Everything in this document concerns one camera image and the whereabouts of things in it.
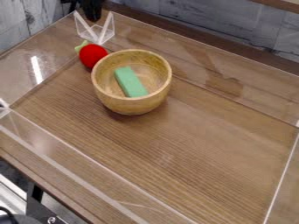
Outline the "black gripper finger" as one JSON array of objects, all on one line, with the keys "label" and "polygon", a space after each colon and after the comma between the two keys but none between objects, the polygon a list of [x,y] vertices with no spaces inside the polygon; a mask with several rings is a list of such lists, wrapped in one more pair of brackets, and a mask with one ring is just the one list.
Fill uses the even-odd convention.
[{"label": "black gripper finger", "polygon": [[90,21],[98,22],[102,18],[102,8],[106,0],[82,0],[82,8]]}]

